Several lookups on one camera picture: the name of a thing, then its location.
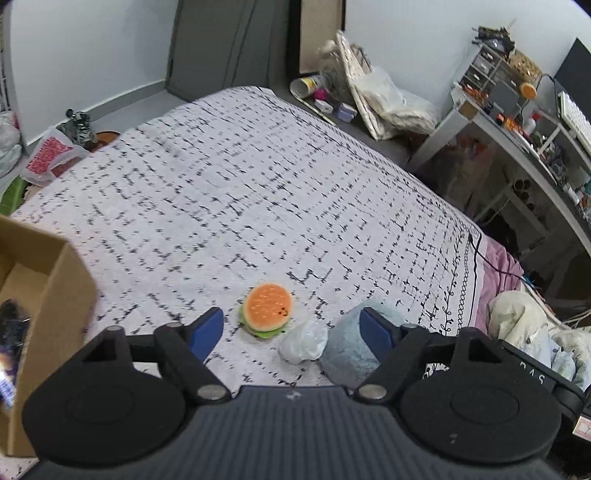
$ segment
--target pink blanket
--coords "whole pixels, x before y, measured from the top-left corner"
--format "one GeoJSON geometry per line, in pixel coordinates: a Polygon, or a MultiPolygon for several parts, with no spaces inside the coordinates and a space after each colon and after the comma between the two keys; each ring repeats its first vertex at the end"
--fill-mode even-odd
{"type": "MultiPolygon", "coordinates": [[[[488,238],[488,245],[486,247],[486,259],[498,270],[509,272],[513,275],[523,275],[523,268],[521,268],[519,262],[505,250],[505,247],[490,237],[488,238]]],[[[517,290],[521,281],[513,275],[497,272],[486,261],[483,261],[483,263],[484,281],[482,283],[482,291],[480,292],[475,326],[479,330],[488,333],[488,322],[490,319],[488,303],[501,292],[517,290]]]]}

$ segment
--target label sticker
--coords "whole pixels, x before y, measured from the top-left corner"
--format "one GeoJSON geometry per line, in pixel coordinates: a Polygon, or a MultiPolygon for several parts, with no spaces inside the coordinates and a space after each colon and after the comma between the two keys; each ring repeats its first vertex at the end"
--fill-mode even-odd
{"type": "Polygon", "coordinates": [[[573,435],[591,442],[591,420],[587,417],[580,416],[579,421],[573,430],[573,435]]]}

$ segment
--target pink item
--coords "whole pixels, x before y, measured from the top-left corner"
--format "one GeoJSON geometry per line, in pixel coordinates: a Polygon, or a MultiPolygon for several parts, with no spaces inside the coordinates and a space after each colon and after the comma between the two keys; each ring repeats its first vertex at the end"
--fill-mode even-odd
{"type": "Polygon", "coordinates": [[[314,100],[322,100],[325,102],[329,99],[329,93],[325,88],[319,88],[312,94],[312,97],[314,100]]]}
{"type": "Polygon", "coordinates": [[[39,141],[21,177],[44,187],[56,179],[53,169],[75,158],[85,158],[88,154],[81,146],[74,145],[62,132],[52,128],[39,141]]]}
{"type": "MultiPolygon", "coordinates": [[[[505,247],[492,238],[488,238],[486,259],[503,272],[513,273],[518,276],[523,275],[523,268],[521,268],[519,262],[505,250],[505,247]]],[[[476,311],[475,327],[484,333],[488,333],[488,322],[490,320],[488,303],[499,293],[508,290],[518,290],[521,280],[513,275],[499,273],[486,261],[483,260],[482,262],[484,264],[484,279],[478,309],[476,311]]]]}

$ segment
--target gray baseboard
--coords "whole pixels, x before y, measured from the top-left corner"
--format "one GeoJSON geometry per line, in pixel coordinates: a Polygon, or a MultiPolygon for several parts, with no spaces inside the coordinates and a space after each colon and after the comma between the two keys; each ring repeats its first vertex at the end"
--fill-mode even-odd
{"type": "MultiPolygon", "coordinates": [[[[92,121],[98,120],[99,118],[109,115],[110,113],[116,112],[117,110],[121,110],[122,108],[129,106],[132,103],[139,102],[140,100],[151,97],[152,95],[156,95],[157,93],[163,92],[164,85],[165,80],[160,80],[158,82],[144,85],[142,87],[136,88],[135,90],[130,90],[129,92],[125,92],[117,97],[114,97],[103,103],[90,107],[86,112],[90,114],[90,118],[92,121]]],[[[41,137],[35,138],[31,142],[28,142],[26,144],[25,151],[29,155],[33,153],[40,139],[41,137]]]]}

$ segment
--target white wall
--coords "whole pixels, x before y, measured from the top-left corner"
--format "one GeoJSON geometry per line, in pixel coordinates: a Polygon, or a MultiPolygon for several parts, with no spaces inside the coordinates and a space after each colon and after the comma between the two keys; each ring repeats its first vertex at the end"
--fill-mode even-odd
{"type": "Polygon", "coordinates": [[[346,6],[349,39],[399,87],[438,106],[472,50],[472,27],[516,19],[510,29],[516,47],[549,74],[576,37],[591,50],[591,19],[572,0],[348,0],[346,6]]]}
{"type": "Polygon", "coordinates": [[[8,48],[27,144],[64,119],[164,80],[177,0],[14,0],[8,48]]]}

